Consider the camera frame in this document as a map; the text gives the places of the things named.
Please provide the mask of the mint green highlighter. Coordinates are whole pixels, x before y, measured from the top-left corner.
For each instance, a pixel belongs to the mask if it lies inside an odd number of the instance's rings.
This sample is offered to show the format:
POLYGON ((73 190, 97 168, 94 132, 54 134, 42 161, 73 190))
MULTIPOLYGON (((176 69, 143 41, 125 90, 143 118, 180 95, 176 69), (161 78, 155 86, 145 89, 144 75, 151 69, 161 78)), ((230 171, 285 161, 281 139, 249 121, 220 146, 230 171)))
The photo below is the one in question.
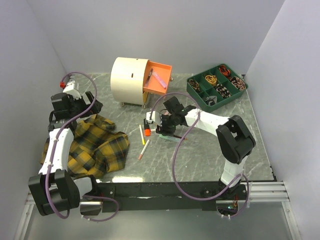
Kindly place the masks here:
POLYGON ((169 136, 169 135, 162 135, 160 134, 159 137, 161 139, 167 140, 167 141, 171 141, 171 142, 180 142, 181 138, 180 137, 176 137, 176 136, 169 136))

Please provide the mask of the pink black hair scrunchie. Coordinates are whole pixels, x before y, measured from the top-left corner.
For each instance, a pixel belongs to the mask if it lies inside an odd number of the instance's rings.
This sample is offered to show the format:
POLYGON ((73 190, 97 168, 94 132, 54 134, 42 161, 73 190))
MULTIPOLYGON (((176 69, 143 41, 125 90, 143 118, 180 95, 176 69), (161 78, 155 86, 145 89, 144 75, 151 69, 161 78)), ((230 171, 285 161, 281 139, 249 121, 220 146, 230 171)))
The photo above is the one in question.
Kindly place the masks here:
POLYGON ((239 91, 244 91, 246 89, 245 82, 237 76, 231 78, 230 82, 232 85, 237 88, 239 91))

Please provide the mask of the yellow marker pen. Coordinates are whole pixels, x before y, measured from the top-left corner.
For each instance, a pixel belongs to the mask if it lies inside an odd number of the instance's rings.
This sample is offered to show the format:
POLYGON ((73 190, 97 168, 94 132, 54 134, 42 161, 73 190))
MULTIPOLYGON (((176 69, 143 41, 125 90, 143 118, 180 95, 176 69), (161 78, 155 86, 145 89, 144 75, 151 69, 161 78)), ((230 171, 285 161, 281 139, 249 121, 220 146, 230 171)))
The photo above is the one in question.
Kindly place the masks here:
POLYGON ((141 124, 139 124, 139 131, 140 131, 140 137, 141 137, 142 145, 145 145, 146 142, 145 142, 144 132, 143 132, 143 128, 142 128, 142 125, 141 125, 141 124))

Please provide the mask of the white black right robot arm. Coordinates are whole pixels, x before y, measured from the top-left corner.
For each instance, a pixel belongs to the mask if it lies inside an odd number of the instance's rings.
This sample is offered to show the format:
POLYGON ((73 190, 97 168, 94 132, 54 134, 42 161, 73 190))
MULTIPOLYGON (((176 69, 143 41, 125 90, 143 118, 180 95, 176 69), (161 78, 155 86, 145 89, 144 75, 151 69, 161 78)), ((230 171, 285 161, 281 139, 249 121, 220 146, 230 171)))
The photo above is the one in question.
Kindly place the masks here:
POLYGON ((155 107, 147 112, 146 120, 157 124, 156 133, 173 136, 176 126, 197 128, 217 137, 222 155, 225 158, 224 169, 219 181, 220 196, 231 199, 236 193, 236 185, 240 183, 245 162, 256 146, 256 140, 243 119, 219 116, 205 112, 197 106, 183 106, 177 97, 166 100, 163 105, 168 114, 155 111, 155 107))

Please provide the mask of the purple blue pen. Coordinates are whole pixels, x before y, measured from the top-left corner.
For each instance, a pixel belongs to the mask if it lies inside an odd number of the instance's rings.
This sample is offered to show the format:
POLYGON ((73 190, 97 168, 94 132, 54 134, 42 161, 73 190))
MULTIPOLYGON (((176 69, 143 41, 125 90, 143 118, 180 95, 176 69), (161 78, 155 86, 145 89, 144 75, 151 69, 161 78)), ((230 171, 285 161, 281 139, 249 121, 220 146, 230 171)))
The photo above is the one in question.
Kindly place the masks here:
POLYGON ((146 88, 148 87, 152 74, 153 74, 153 68, 150 69, 150 72, 149 72, 149 74, 147 76, 147 79, 146 79, 144 87, 146 87, 146 88))

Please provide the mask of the aluminium rail frame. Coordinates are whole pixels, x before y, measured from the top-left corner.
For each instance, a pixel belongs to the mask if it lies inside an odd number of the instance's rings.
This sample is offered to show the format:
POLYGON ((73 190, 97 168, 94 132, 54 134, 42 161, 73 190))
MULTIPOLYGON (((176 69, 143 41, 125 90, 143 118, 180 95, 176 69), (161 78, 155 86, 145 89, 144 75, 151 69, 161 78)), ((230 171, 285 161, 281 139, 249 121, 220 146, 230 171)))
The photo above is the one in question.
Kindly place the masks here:
POLYGON ((100 183, 110 201, 83 200, 68 219, 41 216, 28 195, 17 240, 299 240, 283 182, 100 183))

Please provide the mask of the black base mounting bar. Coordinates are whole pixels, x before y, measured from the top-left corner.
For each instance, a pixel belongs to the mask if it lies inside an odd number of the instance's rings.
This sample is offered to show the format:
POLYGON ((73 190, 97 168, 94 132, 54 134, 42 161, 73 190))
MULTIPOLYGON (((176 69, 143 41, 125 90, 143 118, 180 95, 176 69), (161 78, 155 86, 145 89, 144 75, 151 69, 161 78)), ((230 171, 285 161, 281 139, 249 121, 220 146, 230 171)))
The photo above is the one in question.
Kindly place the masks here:
MULTIPOLYGON (((179 185, 189 195, 197 198, 209 198, 223 190, 222 183, 217 181, 180 182, 179 185)), ((98 196, 108 197, 119 203, 120 211, 140 210, 189 210, 216 211, 217 201, 244 201, 247 189, 238 183, 221 196, 206 201, 197 201, 183 195, 174 182, 118 182, 98 183, 98 196)), ((97 216, 102 213, 114 213, 117 206, 112 201, 84 199, 80 203, 80 213, 97 216)))

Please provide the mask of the round beige drawer cabinet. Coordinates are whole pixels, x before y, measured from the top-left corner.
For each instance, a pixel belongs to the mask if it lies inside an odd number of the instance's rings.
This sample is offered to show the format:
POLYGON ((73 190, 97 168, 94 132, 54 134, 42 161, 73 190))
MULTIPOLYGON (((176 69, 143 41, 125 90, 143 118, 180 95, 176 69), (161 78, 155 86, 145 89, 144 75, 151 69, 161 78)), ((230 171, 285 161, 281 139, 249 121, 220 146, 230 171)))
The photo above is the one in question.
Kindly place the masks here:
POLYGON ((115 101, 121 104, 133 104, 145 107, 151 94, 163 96, 168 92, 172 80, 172 66, 151 61, 145 58, 117 57, 110 74, 110 88, 115 101), (148 87, 145 87, 151 68, 167 84, 164 89, 151 76, 148 87))

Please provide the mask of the brown black hair scrunchie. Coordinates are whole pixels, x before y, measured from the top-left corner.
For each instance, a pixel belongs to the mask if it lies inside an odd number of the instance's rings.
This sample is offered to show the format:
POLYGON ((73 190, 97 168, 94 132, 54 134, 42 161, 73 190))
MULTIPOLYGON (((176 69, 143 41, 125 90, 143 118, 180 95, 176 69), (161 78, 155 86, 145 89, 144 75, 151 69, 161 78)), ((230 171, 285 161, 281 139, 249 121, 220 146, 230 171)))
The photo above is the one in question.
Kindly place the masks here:
POLYGON ((195 80, 195 79, 190 79, 188 81, 189 85, 193 88, 193 90, 197 93, 201 92, 201 87, 199 85, 199 83, 195 80))

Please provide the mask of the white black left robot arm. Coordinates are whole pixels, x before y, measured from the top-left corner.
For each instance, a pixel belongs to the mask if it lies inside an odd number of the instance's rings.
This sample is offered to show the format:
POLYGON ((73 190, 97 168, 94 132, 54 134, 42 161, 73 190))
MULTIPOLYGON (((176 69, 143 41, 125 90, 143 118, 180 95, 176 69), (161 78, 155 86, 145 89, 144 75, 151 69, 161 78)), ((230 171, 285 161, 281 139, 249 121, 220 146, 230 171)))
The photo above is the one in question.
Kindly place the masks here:
POLYGON ((96 95, 85 92, 90 101, 83 97, 76 99, 70 93, 57 93, 51 96, 53 110, 49 115, 48 148, 44 163, 38 175, 28 180, 28 187, 38 212, 42 216, 69 212, 78 208, 82 197, 88 201, 100 195, 96 178, 88 175, 73 179, 68 173, 70 148, 75 137, 77 119, 98 114, 103 104, 96 95))

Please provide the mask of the yellow plaid shirt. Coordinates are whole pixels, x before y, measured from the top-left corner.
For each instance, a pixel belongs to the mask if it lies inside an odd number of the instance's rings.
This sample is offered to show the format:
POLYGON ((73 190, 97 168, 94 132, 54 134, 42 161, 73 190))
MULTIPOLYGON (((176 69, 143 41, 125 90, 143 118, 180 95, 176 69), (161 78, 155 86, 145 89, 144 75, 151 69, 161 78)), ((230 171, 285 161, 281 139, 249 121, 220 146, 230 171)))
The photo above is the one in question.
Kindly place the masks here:
POLYGON ((71 177, 94 176, 122 170, 130 142, 123 132, 115 132, 114 122, 94 114, 69 127, 50 131, 42 153, 40 174, 66 170, 71 177))

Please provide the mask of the pink white pen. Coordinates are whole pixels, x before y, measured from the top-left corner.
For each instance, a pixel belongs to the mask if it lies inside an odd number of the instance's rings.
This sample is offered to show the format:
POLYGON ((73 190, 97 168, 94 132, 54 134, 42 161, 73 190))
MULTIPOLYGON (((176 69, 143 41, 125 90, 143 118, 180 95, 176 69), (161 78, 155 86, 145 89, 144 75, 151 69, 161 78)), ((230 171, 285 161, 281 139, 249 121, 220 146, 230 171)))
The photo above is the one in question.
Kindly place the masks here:
POLYGON ((145 145, 144 145, 144 147, 143 147, 143 149, 142 149, 142 151, 141 151, 141 153, 140 153, 140 155, 138 157, 139 161, 142 159, 142 157, 143 157, 147 147, 149 146, 150 142, 151 142, 150 139, 148 139, 147 142, 145 143, 145 145))

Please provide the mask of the orange black highlighter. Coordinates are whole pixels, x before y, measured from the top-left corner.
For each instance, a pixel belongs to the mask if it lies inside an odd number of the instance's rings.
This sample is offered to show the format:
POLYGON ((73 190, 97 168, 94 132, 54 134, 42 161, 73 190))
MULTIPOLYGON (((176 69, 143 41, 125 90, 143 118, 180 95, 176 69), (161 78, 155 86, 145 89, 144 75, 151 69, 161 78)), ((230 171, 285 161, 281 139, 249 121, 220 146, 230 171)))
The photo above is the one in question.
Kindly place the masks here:
POLYGON ((144 118, 143 119, 143 127, 144 127, 144 135, 149 137, 151 135, 151 129, 148 121, 144 118))

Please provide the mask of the lilac highlighter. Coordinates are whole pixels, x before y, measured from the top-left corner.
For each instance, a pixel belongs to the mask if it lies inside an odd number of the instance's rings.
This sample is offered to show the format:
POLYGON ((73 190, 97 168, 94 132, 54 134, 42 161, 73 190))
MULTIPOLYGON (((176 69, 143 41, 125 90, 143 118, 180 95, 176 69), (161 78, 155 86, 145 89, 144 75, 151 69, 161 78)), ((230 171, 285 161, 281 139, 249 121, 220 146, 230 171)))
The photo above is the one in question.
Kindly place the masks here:
POLYGON ((153 72, 152 75, 155 77, 155 79, 158 81, 158 83, 162 86, 163 89, 167 88, 166 82, 156 72, 153 72))

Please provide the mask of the green compartment organizer tray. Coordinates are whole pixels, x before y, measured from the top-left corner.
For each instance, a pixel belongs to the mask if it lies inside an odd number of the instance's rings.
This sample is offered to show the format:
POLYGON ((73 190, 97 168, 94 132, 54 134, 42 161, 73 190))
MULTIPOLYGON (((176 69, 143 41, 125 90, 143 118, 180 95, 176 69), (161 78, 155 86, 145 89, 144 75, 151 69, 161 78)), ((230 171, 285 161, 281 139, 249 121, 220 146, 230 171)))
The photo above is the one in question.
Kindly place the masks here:
POLYGON ((244 78, 224 63, 186 80, 188 94, 208 113, 238 99, 248 87, 244 78))

